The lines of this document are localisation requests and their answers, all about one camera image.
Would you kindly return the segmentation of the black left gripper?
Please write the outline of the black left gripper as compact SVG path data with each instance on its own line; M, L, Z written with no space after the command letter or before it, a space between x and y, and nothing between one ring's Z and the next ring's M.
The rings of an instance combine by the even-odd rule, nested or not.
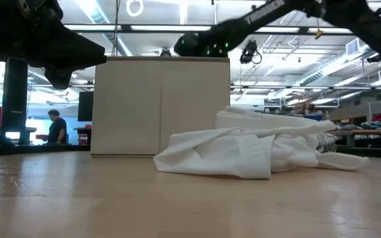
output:
M58 0L0 0L0 60L44 67L47 80L62 90L75 69L105 63L105 49L93 41L64 26L43 30L63 16Z

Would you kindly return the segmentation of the black monitor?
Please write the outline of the black monitor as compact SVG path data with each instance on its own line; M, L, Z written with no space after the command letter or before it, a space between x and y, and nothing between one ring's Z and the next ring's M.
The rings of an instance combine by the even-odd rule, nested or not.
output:
M94 92L80 92L77 120L79 122L90 122L93 116Z

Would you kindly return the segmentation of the person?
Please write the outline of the person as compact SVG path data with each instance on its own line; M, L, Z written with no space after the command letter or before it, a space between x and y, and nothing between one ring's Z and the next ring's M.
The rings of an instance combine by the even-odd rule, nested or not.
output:
M44 137L48 144L67 143L67 123L60 117L58 110L50 110L48 116L52 121L49 127L49 133Z

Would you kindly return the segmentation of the cardboard box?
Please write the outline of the cardboard box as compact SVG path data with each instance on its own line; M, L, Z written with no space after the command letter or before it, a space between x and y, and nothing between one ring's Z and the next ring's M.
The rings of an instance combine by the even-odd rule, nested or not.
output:
M152 157L173 134L213 129L230 79L227 58L109 58L95 71L91 155Z

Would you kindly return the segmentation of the white black patterned cloth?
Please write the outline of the white black patterned cloth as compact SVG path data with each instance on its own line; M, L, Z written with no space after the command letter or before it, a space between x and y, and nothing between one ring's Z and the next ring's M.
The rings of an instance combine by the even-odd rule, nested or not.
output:
M319 153L328 153L328 152L336 152L337 151L337 145L336 141L338 140L338 137L330 134L330 133L320 133L317 135L317 151Z

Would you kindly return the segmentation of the wooden background table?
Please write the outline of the wooden background table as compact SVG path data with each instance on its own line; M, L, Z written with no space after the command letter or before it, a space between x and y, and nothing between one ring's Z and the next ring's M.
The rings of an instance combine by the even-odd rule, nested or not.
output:
M381 130L332 130L330 134L335 136L345 136L348 147L355 147L356 135L378 135L381 136Z

